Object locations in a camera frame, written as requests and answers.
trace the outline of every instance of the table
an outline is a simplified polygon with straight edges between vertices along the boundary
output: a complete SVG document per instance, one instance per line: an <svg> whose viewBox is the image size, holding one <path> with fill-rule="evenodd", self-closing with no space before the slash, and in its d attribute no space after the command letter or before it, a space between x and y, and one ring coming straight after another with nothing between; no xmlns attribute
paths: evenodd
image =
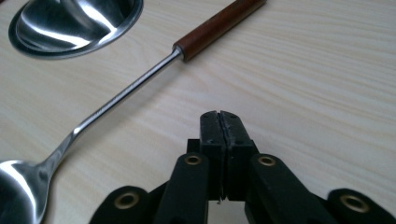
<svg viewBox="0 0 396 224"><path fill-rule="evenodd" d="M114 43L67 60L17 52L22 0L0 5L0 159L42 161L82 120L231 1L147 0ZM169 179L199 117L225 110L260 152L321 197L360 191L396 214L396 2L268 0L188 63L176 62L94 125L52 179L44 223L88 223L108 193ZM247 223L210 203L209 223Z"/></svg>

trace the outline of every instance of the wood grain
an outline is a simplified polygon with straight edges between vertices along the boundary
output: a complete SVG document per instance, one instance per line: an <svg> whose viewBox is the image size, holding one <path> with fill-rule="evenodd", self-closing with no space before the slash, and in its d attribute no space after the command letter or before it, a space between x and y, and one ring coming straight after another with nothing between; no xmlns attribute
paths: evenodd
<svg viewBox="0 0 396 224"><path fill-rule="evenodd" d="M237 0L232 2L209 20L181 37L174 44L174 48L181 49L184 62L189 61L265 2L266 0Z"/></svg>
<svg viewBox="0 0 396 224"><path fill-rule="evenodd" d="M96 52L60 61L11 47L26 1L0 5L0 160L42 161L83 119L232 1L145 1L137 24ZM109 192L166 181L199 116L241 117L261 152L309 190L356 189L396 215L396 3L268 1L214 45L175 63L76 144L53 178L45 223L88 223ZM209 223L247 223L241 203Z"/></svg>

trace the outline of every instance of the screw hole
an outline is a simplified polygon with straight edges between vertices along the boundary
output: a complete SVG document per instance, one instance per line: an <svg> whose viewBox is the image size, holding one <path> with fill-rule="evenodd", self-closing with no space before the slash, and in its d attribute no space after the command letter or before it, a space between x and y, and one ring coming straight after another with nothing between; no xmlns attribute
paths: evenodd
<svg viewBox="0 0 396 224"><path fill-rule="evenodd" d="M340 200L347 208L355 212L366 213L370 210L369 205L356 196L345 194L340 197Z"/></svg>
<svg viewBox="0 0 396 224"><path fill-rule="evenodd" d="M262 156L258 159L259 163L264 166L273 166L276 164L276 161L268 156Z"/></svg>
<svg viewBox="0 0 396 224"><path fill-rule="evenodd" d="M184 161L188 165L198 165L199 163L201 163L202 159L198 156L189 156L186 159L184 159Z"/></svg>
<svg viewBox="0 0 396 224"><path fill-rule="evenodd" d="M121 194L119 197L116 198L114 201L114 205L118 209L128 209L131 208L139 202L139 195L133 191L126 192Z"/></svg>

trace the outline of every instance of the stainless steel ladle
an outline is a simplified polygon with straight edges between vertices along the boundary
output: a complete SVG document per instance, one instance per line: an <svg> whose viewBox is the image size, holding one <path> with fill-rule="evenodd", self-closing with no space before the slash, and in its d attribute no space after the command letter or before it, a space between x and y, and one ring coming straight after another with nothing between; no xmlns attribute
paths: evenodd
<svg viewBox="0 0 396 224"><path fill-rule="evenodd" d="M0 162L0 223L41 222L46 209L51 177L66 152L89 126L160 73L167 65L179 58L184 62L188 61L264 3L265 0L237 0L179 39L171 54L83 120L43 162L39 164L26 161Z"/></svg>
<svg viewBox="0 0 396 224"><path fill-rule="evenodd" d="M15 15L8 36L36 58L78 56L125 34L142 9L143 0L32 0Z"/></svg>

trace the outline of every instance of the spoon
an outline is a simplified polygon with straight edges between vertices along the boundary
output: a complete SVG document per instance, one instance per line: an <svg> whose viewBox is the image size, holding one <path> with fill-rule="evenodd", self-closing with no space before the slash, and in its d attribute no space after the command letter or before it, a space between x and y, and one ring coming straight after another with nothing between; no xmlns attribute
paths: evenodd
<svg viewBox="0 0 396 224"><path fill-rule="evenodd" d="M14 16L8 36L27 55L69 58L125 34L142 9L143 0L32 0Z"/></svg>
<svg viewBox="0 0 396 224"><path fill-rule="evenodd" d="M44 161L39 164L26 161L0 162L0 223L41 222L46 210L51 177L66 153L88 127L166 66L176 59L187 62L264 3L265 0L237 0L179 39L171 54L83 120Z"/></svg>

